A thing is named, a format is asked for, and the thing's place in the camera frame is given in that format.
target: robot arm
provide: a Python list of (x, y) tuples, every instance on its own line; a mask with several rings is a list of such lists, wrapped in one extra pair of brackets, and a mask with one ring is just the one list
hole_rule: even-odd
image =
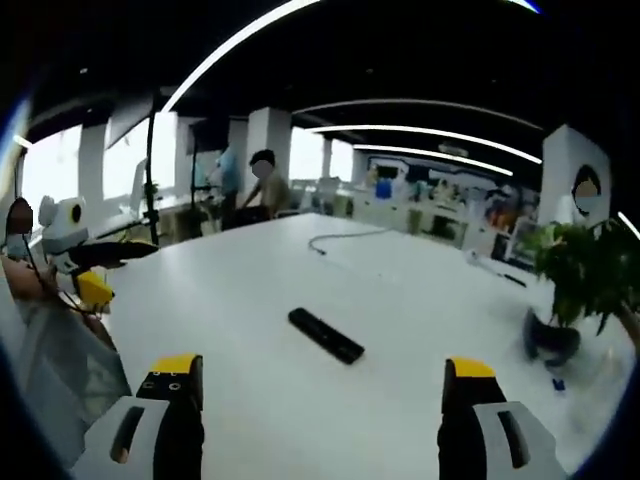
[(560, 480), (555, 438), (527, 408), (509, 402), (493, 370), (452, 358), (445, 365), (440, 480)]

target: white pillar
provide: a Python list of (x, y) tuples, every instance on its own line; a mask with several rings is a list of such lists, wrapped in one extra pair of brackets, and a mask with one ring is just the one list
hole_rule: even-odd
[(102, 188), (105, 133), (107, 125), (82, 129), (78, 149), (78, 195), (87, 203), (89, 225), (99, 223), (109, 215), (104, 205)]
[[(238, 170), (247, 169), (247, 134), (249, 124), (246, 120), (231, 120), (229, 122), (229, 146), (236, 155)], [(240, 192), (244, 192), (244, 175), (240, 175)]]
[(276, 156), (276, 165), (285, 180), (289, 179), (289, 153), (291, 150), (291, 114), (274, 108), (263, 108), (249, 115), (247, 133), (247, 161), (244, 166), (245, 192), (256, 182), (249, 160), (259, 150), (270, 149)]
[(596, 172), (602, 190), (597, 209), (589, 215), (589, 223), (609, 217), (611, 205), (611, 170), (609, 157), (587, 137), (563, 125), (543, 143), (542, 188), (538, 223), (546, 225), (554, 220), (558, 202), (571, 194), (576, 174), (587, 165)]
[(323, 137), (322, 143), (322, 176), (331, 176), (331, 140)]

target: black ceiling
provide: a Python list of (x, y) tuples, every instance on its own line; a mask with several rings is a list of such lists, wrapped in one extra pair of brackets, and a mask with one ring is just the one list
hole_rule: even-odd
[[(183, 0), (159, 6), (116, 0), (71, 29), (66, 48), (35, 91), (33, 113), (107, 90), (178, 85), (224, 40), (281, 3)], [(613, 156), (624, 156), (621, 132), (634, 119), (634, 99), (628, 96), (632, 69), (622, 61), (624, 48), (632, 45), (625, 43), (633, 31), (631, 20), (624, 12), (603, 11), (601, 5), (595, 10), (585, 2), (537, 4), (544, 14), (500, 0), (323, 0), (233, 50), (196, 84), (201, 98), (180, 102), (178, 109), (204, 116), (220, 110), (247, 115), (267, 105), (296, 111), (354, 99), (439, 100), (499, 111), (541, 129), (425, 105), (312, 113), (335, 124), (450, 130), (536, 156), (548, 133), (570, 123)], [(93, 114), (107, 110), (108, 102)], [(77, 109), (77, 116), (85, 114), (85, 108)], [(441, 140), (384, 132), (367, 133), (366, 139), (427, 150)], [(500, 166), (518, 161), (525, 165), (521, 175), (539, 171), (517, 157), (464, 147)]]

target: office desk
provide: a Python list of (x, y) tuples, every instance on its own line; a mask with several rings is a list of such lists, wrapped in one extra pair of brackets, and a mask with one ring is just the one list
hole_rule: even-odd
[[(542, 364), (524, 359), (528, 289), (468, 265), (454, 248), (396, 232), (318, 242), (326, 256), (307, 247), (314, 235), (371, 230), (301, 215), (172, 245), (110, 272), (118, 292), (110, 328), (131, 385), (159, 356), (204, 355), (203, 478), (436, 479), (452, 355), (491, 365), (575, 469), (599, 437), (575, 433), (568, 419), (580, 376), (615, 349), (624, 373), (602, 400), (608, 419), (631, 369), (617, 322), (597, 338), (585, 322), (561, 398)], [(296, 307), (364, 345), (361, 361), (344, 366), (289, 325)]]

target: cable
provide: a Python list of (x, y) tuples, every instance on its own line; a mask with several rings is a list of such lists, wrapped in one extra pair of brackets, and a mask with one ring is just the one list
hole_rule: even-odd
[(317, 235), (309, 240), (307, 246), (313, 250), (314, 252), (319, 253), (320, 255), (326, 255), (327, 251), (322, 250), (321, 248), (316, 247), (314, 244), (320, 240), (327, 240), (330, 238), (356, 238), (356, 237), (367, 237), (369, 235), (378, 235), (380, 233), (390, 232), (390, 228), (384, 228), (382, 230), (373, 230), (370, 232), (360, 232), (360, 233), (334, 233), (327, 235)]
[[(27, 249), (27, 254), (29, 255), (29, 262), (31, 263), (31, 268), (33, 268), (33, 271), (36, 274), (36, 278), (38, 279), (38, 282), (40, 282), (42, 289), (45, 292), (49, 293), (54, 299), (56, 299), (58, 303), (61, 303), (62, 305), (64, 305), (65, 308), (68, 308), (69, 310), (72, 310), (82, 315), (83, 320), (85, 321), (85, 323), (87, 323), (88, 322), (87, 315), (93, 315), (93, 312), (80, 308), (78, 304), (73, 300), (73, 298), (71, 298), (71, 295), (69, 295), (64, 290), (52, 288), (51, 285), (49, 285), (47, 282), (44, 281), (44, 279), (40, 275), (40, 271), (38, 270), (38, 267), (36, 266), (36, 262), (33, 258), (33, 254), (31, 253), (31, 249), (29, 248), (29, 242), (27, 242), (26, 236), (24, 234), (22, 234), (21, 236), (25, 244), (25, 247)], [(69, 305), (62, 298), (60, 298), (59, 296), (60, 293), (63, 293), (72, 304)]]

